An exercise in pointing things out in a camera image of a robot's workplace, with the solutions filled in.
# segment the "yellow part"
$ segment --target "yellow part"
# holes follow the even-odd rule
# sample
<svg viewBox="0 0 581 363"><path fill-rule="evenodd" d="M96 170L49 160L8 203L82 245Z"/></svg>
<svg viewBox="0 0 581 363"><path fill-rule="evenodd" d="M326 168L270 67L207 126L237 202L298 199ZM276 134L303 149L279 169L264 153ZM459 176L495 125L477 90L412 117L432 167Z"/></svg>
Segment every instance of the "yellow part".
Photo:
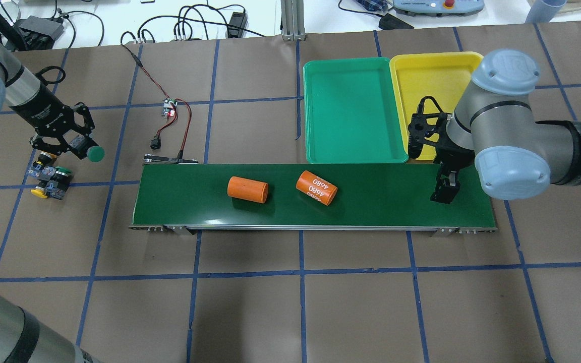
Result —
<svg viewBox="0 0 581 363"><path fill-rule="evenodd" d="M36 197L46 199L48 196L44 194L44 192L40 191L39 189L30 189L30 193Z"/></svg>
<svg viewBox="0 0 581 363"><path fill-rule="evenodd" d="M433 96L444 112L452 113L470 82L472 72L484 58L474 51L397 55L389 62L394 96L400 121L403 147L408 151L408 124L425 96ZM431 101L425 103L425 113L438 112ZM429 119L433 124L436 119ZM428 139L438 141L438 135ZM433 160L436 150L423 145L417 160Z"/></svg>

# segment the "small robot part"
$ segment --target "small robot part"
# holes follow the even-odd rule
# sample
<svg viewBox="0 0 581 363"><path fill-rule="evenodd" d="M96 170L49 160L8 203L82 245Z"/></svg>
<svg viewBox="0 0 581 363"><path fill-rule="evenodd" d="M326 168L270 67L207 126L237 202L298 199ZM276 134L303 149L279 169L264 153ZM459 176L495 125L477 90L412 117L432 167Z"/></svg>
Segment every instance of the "small robot part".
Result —
<svg viewBox="0 0 581 363"><path fill-rule="evenodd" d="M42 152L28 169L28 175L39 180L30 193L42 199L55 198L62 200L69 189L73 173L63 167L54 167L57 156Z"/></svg>

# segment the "metal bracket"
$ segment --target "metal bracket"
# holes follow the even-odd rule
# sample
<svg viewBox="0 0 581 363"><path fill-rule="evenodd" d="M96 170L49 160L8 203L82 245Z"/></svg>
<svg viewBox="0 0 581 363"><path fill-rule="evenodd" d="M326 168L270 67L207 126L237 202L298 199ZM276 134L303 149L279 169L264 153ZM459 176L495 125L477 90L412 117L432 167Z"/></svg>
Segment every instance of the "metal bracket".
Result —
<svg viewBox="0 0 581 363"><path fill-rule="evenodd" d="M304 0L281 0L281 38L286 41L306 39Z"/></svg>

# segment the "orange can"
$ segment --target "orange can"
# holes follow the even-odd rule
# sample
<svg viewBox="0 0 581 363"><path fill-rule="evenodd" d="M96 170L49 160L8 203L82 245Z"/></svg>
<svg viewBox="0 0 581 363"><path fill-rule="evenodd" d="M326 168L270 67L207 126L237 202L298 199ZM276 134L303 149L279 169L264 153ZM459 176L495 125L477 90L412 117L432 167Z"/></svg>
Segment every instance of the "orange can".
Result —
<svg viewBox="0 0 581 363"><path fill-rule="evenodd" d="M337 193L336 186L308 170L305 170L300 175L295 188L323 205L329 205L333 201L335 193Z"/></svg>
<svg viewBox="0 0 581 363"><path fill-rule="evenodd" d="M268 183L233 176L228 182L228 195L251 202L265 203L268 198Z"/></svg>

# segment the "conveyor belt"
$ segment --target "conveyor belt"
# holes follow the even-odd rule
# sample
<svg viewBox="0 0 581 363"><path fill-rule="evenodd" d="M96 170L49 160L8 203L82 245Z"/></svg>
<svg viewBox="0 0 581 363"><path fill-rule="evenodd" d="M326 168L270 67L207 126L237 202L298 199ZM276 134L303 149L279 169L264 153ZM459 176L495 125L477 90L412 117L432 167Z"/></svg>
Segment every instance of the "conveyor belt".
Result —
<svg viewBox="0 0 581 363"><path fill-rule="evenodd" d="M329 206L295 189L304 170L338 187ZM491 200L474 168L450 205L429 200L433 164L147 164L132 229L495 230ZM265 204L232 199L237 175L270 184Z"/></svg>

